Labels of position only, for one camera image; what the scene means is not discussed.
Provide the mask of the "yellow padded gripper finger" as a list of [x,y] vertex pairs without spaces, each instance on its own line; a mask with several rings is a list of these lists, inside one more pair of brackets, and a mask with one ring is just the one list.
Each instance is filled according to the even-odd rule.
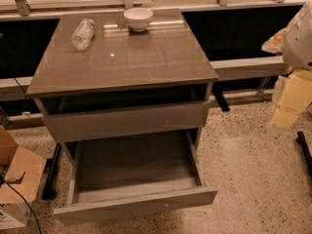
[[285,81],[271,124],[280,129],[290,128],[299,115],[312,103],[312,73],[302,70]]

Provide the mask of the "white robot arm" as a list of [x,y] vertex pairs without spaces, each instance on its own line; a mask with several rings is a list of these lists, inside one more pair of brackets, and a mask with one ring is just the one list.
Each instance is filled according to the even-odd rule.
[[271,54],[281,54],[292,69],[288,78],[280,77],[275,84],[274,113],[270,125],[288,129],[312,103],[312,1],[307,1],[288,25],[261,46]]

